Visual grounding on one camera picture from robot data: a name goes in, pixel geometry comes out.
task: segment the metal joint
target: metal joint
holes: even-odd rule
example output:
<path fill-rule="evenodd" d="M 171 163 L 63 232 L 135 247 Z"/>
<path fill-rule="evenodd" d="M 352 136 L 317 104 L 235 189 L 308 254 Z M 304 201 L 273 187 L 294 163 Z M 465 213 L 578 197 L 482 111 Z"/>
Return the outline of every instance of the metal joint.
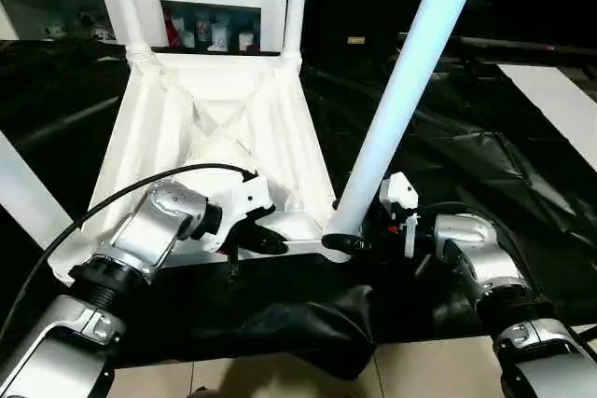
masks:
<path fill-rule="evenodd" d="M 161 180 L 152 184 L 109 243 L 96 255 L 112 258 L 139 270 L 149 281 L 177 240 L 200 225 L 207 198 L 184 185 Z"/>
<path fill-rule="evenodd" d="M 473 302 L 504 286 L 529 287 L 486 219 L 474 214 L 440 214 L 434 233 L 437 257 L 456 262 Z M 450 254 L 449 244 L 456 246 L 457 254 Z"/>

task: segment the black cloth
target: black cloth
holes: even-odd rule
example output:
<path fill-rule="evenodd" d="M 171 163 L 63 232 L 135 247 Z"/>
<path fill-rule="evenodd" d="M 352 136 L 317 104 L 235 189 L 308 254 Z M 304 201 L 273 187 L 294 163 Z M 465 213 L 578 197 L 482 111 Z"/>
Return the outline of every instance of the black cloth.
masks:
<path fill-rule="evenodd" d="M 303 65 L 305 96 L 338 195 L 388 70 Z M 0 52 L 0 129 L 73 216 L 89 203 L 118 112 L 118 101 L 109 101 L 124 92 L 128 73 L 116 46 L 18 42 Z M 104 106 L 79 114 L 96 104 Z M 434 74 L 394 156 L 395 171 L 407 174 L 422 204 L 459 199 L 498 215 L 517 236 L 517 257 L 565 322 L 595 321 L 595 172 L 496 66 Z M 0 280 L 2 315 L 40 251 L 6 213 L 0 218 L 4 265 L 10 263 Z M 447 269 L 432 265 L 415 281 L 397 255 L 343 265 L 316 255 L 248 261 L 233 283 L 227 273 L 225 265 L 163 270 L 139 298 L 120 364 L 294 351 L 353 377 L 376 344 L 482 332 Z M 61 291 L 48 271 L 42 279 L 11 340 Z"/>

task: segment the white panel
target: white panel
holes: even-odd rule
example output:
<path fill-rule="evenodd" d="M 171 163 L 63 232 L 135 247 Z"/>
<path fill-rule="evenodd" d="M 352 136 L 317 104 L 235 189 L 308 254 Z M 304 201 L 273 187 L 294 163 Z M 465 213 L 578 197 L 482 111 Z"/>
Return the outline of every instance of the white panel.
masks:
<path fill-rule="evenodd" d="M 554 67 L 499 67 L 597 171 L 597 103 Z"/>

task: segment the white plastic part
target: white plastic part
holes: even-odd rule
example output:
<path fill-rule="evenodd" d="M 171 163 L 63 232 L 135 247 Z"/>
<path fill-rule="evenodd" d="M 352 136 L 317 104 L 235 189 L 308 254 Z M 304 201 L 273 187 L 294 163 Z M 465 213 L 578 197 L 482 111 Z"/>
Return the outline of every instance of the white plastic part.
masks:
<path fill-rule="evenodd" d="M 0 204 L 42 249 L 46 249 L 73 224 L 72 219 L 2 132 L 0 161 Z M 56 277 L 70 283 L 68 271 L 74 263 L 85 260 L 92 248 L 80 231 L 75 231 L 49 258 Z"/>
<path fill-rule="evenodd" d="M 193 189 L 201 189 L 201 185 L 197 185 Z M 247 213 L 260 207 L 267 210 L 273 205 L 268 189 L 268 180 L 262 176 L 245 183 L 240 182 L 233 188 L 226 188 L 219 194 L 210 196 L 209 202 L 222 209 L 222 221 L 217 234 L 206 233 L 197 243 L 205 252 L 217 251 L 226 240 L 232 227 L 246 218 Z"/>
<path fill-rule="evenodd" d="M 404 241 L 404 256 L 414 256 L 414 237 L 416 236 L 417 224 L 419 224 L 417 213 L 409 216 L 406 221 L 407 236 Z"/>
<path fill-rule="evenodd" d="M 422 0 L 327 233 L 359 233 L 466 0 Z"/>
<path fill-rule="evenodd" d="M 419 195 L 403 172 L 395 172 L 382 182 L 380 202 L 388 212 L 396 202 L 403 209 L 414 209 L 419 205 Z"/>
<path fill-rule="evenodd" d="M 298 65 L 300 65 L 300 38 L 304 11 L 305 0 L 288 0 L 282 58 L 286 61 L 297 61 Z"/>
<path fill-rule="evenodd" d="M 153 53 L 147 44 L 134 0 L 117 0 L 127 33 L 127 58 L 130 62 L 151 61 Z"/>

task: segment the black tarp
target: black tarp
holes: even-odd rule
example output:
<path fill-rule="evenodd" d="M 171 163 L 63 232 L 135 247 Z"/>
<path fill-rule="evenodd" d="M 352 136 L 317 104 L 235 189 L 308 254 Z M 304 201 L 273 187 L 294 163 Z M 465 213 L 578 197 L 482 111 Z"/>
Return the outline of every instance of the black tarp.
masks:
<path fill-rule="evenodd" d="M 358 63 L 303 65 L 337 194 L 388 74 L 389 67 Z M 127 76 L 115 46 L 20 42 L 0 52 L 0 129 L 73 216 L 89 202 L 118 111 L 110 101 L 124 92 Z M 96 104 L 104 106 L 77 114 Z M 422 204 L 459 199 L 498 215 L 566 323 L 595 321 L 595 173 L 496 66 L 437 71 L 391 171 L 407 174 Z M 5 213 L 1 223 L 4 314 L 39 250 Z M 344 265 L 316 255 L 244 262 L 233 283 L 225 265 L 165 269 L 139 299 L 120 363 L 294 351 L 350 377 L 382 342 L 480 334 L 447 269 L 432 266 L 415 281 L 396 256 L 400 248 L 387 249 Z M 45 272 L 11 340 L 60 289 Z"/>

